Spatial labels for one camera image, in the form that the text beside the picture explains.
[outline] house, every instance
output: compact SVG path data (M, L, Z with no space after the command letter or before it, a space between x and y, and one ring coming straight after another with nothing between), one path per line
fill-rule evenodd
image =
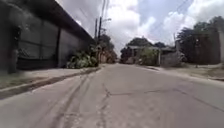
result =
M56 68L93 38L55 0L0 0L0 70Z

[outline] shrub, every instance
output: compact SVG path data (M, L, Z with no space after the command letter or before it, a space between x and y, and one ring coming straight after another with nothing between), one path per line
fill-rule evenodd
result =
M140 53L140 60L141 60L141 64L143 65L150 65L150 66L156 65L157 58L158 58L157 50L145 48Z

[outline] curb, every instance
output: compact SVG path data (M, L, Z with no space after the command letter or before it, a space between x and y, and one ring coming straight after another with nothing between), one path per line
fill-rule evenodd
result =
M81 71L79 73L48 78L48 79L45 79L45 80L30 83L30 84L24 84L24 85L21 85L21 86L1 89L0 90L0 99L5 99L5 98L8 98L8 97L17 95L17 94L21 94L23 92L31 91L31 90L34 90L36 88L39 88L39 87L42 87L42 86L45 86L45 85L54 84L54 83L57 83L59 81L65 80L65 79L70 78L70 77L90 74L90 73L96 72L100 69L101 69L100 67L91 68L91 69L88 69L86 71Z

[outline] asphalt road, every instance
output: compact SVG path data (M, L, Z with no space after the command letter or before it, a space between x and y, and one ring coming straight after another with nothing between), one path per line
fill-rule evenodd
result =
M223 127L223 83L130 65L0 100L0 128Z

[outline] metal gate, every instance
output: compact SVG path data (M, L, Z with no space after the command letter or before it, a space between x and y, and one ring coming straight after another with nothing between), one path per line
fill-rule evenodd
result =
M57 65L59 29L53 24L32 17L22 28L19 39L18 69L54 68Z

